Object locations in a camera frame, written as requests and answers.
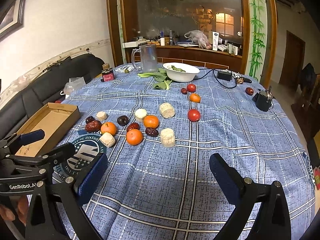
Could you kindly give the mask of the large red jujube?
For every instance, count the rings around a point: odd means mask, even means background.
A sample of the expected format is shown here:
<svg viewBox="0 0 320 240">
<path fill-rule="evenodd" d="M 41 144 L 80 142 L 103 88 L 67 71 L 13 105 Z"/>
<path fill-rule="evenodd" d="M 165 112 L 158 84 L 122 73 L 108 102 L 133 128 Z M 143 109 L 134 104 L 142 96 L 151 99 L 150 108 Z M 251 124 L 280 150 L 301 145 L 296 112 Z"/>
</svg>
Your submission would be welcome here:
<svg viewBox="0 0 320 240">
<path fill-rule="evenodd" d="M 85 130 L 88 133 L 98 132 L 100 131 L 101 127 L 102 123 L 99 120 L 93 120 L 92 122 L 86 124 Z"/>
</svg>

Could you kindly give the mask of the orange mandarin front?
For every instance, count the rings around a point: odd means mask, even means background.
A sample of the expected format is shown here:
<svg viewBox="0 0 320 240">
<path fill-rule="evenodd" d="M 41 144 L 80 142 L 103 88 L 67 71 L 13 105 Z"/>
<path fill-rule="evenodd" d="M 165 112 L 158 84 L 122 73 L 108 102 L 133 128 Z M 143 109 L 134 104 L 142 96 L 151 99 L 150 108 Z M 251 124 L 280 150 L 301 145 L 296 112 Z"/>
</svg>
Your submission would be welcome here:
<svg viewBox="0 0 320 240">
<path fill-rule="evenodd" d="M 126 141 L 128 144 L 136 146 L 143 141 L 143 134 L 138 129 L 131 129 L 126 134 Z"/>
</svg>

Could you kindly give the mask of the dark plum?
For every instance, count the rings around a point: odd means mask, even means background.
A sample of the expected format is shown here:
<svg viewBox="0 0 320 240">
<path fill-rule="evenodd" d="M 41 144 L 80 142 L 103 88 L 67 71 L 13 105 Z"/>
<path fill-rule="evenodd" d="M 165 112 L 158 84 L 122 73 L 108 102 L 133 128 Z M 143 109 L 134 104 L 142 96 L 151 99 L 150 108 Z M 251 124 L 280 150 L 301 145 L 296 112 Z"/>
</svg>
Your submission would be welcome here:
<svg viewBox="0 0 320 240">
<path fill-rule="evenodd" d="M 120 126 L 126 126 L 128 124 L 128 122 L 129 122 L 129 119 L 126 115 L 122 115 L 117 118 L 117 123 Z"/>
</svg>

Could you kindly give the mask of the red tomato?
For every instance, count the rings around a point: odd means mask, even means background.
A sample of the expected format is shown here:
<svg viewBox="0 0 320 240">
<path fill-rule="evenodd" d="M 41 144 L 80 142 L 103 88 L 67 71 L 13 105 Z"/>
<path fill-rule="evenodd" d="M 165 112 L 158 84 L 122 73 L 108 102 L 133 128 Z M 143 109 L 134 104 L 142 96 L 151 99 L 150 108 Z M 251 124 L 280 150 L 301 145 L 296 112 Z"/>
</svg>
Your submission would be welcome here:
<svg viewBox="0 0 320 240">
<path fill-rule="evenodd" d="M 188 111 L 188 119 L 191 121 L 191 122 L 197 122 L 199 121 L 201 118 L 201 114 L 198 110 L 196 109 L 190 109 Z"/>
<path fill-rule="evenodd" d="M 195 93 L 196 92 L 196 86 L 194 84 L 187 85 L 187 91 L 191 92 L 191 93 Z"/>
</svg>

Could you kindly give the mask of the white corn piece front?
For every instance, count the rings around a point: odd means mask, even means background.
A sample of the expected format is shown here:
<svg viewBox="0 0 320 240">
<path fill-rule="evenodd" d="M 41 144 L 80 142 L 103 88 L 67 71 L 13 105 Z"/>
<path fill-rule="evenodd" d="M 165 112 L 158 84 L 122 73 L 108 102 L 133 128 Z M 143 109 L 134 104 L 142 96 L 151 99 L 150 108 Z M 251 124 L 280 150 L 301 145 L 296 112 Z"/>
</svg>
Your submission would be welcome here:
<svg viewBox="0 0 320 240">
<path fill-rule="evenodd" d="M 175 145 L 175 134 L 171 128 L 161 130 L 160 140 L 164 147 L 173 147 Z"/>
</svg>

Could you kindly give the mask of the dark jujube front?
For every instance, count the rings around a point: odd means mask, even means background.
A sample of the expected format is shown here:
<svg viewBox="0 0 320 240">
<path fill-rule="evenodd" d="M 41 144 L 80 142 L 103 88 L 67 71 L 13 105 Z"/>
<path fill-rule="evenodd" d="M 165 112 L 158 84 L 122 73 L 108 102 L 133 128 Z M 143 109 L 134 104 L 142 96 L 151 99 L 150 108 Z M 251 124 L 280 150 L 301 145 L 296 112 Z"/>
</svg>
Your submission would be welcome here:
<svg viewBox="0 0 320 240">
<path fill-rule="evenodd" d="M 157 131 L 157 129 L 152 128 L 152 127 L 147 127 L 145 129 L 145 133 L 150 136 L 150 137 L 157 137 L 159 132 Z"/>
</svg>

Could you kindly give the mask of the white corn piece large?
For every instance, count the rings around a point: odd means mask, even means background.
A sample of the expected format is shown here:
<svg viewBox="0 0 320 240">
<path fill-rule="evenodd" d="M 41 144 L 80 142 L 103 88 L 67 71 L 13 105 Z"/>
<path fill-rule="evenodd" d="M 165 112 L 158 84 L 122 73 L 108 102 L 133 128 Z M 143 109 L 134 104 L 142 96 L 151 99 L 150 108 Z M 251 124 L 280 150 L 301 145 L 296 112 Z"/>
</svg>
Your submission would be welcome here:
<svg viewBox="0 0 320 240">
<path fill-rule="evenodd" d="M 159 111 L 161 113 L 161 115 L 163 116 L 163 118 L 172 118 L 173 116 L 175 116 L 175 110 L 172 107 L 172 105 L 168 102 L 162 103 L 159 106 Z"/>
</svg>

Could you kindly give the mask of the clear plastic bag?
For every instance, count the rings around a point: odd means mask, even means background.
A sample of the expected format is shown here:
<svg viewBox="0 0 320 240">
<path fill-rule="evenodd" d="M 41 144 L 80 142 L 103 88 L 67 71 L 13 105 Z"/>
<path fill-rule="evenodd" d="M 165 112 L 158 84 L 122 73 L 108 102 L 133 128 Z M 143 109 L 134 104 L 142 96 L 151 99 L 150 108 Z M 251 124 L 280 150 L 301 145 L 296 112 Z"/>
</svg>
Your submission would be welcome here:
<svg viewBox="0 0 320 240">
<path fill-rule="evenodd" d="M 60 92 L 60 95 L 70 96 L 74 91 L 82 88 L 85 84 L 84 77 L 71 77 Z"/>
</svg>

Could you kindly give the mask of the black metal cup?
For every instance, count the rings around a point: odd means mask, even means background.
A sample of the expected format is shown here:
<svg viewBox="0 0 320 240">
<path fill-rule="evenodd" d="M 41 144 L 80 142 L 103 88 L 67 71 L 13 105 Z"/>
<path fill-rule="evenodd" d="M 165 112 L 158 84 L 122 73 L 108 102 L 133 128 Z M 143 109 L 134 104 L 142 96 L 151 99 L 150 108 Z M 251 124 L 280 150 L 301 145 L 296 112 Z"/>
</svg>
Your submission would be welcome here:
<svg viewBox="0 0 320 240">
<path fill-rule="evenodd" d="M 267 112 L 272 107 L 274 96 L 271 89 L 271 86 L 265 90 L 258 89 L 258 92 L 253 96 L 252 100 L 256 107 L 263 112 Z"/>
</svg>

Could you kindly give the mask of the blue plaid tablecloth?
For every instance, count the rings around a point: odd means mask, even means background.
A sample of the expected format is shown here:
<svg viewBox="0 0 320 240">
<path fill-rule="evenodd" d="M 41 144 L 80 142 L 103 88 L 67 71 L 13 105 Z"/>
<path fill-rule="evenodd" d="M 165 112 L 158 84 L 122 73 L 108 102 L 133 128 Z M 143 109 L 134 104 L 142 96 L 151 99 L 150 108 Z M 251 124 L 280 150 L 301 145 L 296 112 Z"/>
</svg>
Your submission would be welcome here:
<svg viewBox="0 0 320 240">
<path fill-rule="evenodd" d="M 159 119 L 158 130 L 171 128 L 175 145 L 164 147 L 159 137 L 145 135 L 132 146 L 126 128 L 117 127 L 116 143 L 105 148 L 89 137 L 89 153 L 103 151 L 107 170 L 84 210 L 104 239 L 213 239 L 234 207 L 227 202 L 209 168 L 218 153 L 243 177 L 255 183 L 279 181 L 287 200 L 291 237 L 299 239 L 315 215 L 315 189 L 308 155 L 297 132 L 278 102 L 263 112 L 245 93 L 246 85 L 216 81 L 201 69 L 194 81 L 200 103 L 181 93 L 182 85 L 156 90 L 151 77 L 139 77 L 116 68 L 115 79 L 92 80 L 66 100 L 79 108 L 81 118 L 63 142 L 73 142 L 82 152 L 85 120 L 99 111 L 109 122 L 146 109 Z M 172 118 L 159 111 L 168 102 Z M 201 118 L 188 119 L 196 109 Z"/>
</svg>

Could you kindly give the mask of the small orange mandarin far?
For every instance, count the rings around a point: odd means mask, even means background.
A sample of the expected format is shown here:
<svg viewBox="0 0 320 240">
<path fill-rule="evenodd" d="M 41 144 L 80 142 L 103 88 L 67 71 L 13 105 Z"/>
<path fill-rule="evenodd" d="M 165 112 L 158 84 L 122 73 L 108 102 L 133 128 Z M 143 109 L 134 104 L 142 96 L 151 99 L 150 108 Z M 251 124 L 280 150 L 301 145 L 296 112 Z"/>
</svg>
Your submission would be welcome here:
<svg viewBox="0 0 320 240">
<path fill-rule="evenodd" d="M 192 102 L 200 103 L 201 102 L 201 97 L 199 96 L 199 94 L 192 93 L 189 96 L 189 100 L 192 101 Z"/>
</svg>

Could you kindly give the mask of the white bowl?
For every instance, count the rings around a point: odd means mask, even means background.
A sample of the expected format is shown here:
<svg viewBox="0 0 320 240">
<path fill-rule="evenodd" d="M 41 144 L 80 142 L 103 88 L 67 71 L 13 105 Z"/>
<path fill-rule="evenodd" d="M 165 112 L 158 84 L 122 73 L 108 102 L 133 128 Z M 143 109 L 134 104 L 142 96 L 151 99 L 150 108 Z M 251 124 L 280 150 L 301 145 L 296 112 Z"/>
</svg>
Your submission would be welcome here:
<svg viewBox="0 0 320 240">
<path fill-rule="evenodd" d="M 164 63 L 163 68 L 166 70 L 169 79 L 182 83 L 193 81 L 194 77 L 200 72 L 197 67 L 177 62 Z"/>
</svg>

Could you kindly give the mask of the clear glass pitcher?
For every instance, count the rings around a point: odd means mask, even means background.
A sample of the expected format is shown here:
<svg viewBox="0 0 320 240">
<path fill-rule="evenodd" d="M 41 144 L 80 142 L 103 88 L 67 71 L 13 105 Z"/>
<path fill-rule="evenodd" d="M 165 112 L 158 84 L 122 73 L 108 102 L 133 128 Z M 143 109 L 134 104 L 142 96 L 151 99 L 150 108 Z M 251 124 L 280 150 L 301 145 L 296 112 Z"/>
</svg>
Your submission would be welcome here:
<svg viewBox="0 0 320 240">
<path fill-rule="evenodd" d="M 140 65 L 136 66 L 135 54 L 140 54 Z M 139 73 L 153 73 L 158 71 L 157 53 L 155 44 L 141 44 L 132 50 L 131 62 Z"/>
</svg>

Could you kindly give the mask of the white flat box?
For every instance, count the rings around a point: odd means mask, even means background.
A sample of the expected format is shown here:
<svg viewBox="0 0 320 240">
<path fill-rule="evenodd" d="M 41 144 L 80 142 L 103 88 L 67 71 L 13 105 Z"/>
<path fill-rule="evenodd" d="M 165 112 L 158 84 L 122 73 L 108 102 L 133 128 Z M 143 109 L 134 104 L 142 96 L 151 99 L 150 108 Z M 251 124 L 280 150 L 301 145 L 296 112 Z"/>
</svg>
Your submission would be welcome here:
<svg viewBox="0 0 320 240">
<path fill-rule="evenodd" d="M 148 39 L 142 39 L 142 40 L 138 40 L 138 41 L 124 42 L 124 43 L 122 43 L 122 47 L 123 47 L 124 49 L 126 49 L 126 48 L 136 48 L 136 47 L 138 47 L 140 44 L 146 44 L 146 43 L 148 43 L 148 42 L 150 42 L 150 40 L 148 40 Z"/>
</svg>

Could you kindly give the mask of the wooden counter cabinet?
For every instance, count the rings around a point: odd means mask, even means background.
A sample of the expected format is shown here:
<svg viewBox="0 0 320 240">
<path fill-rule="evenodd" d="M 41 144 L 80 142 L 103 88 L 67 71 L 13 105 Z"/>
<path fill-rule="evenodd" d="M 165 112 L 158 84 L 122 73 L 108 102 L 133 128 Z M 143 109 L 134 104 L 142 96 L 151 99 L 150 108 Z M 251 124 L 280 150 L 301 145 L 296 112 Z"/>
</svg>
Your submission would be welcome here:
<svg viewBox="0 0 320 240">
<path fill-rule="evenodd" d="M 156 46 L 158 62 L 178 62 L 210 69 L 227 68 L 234 72 L 245 73 L 245 61 L 242 56 L 222 51 L 182 46 Z"/>
</svg>

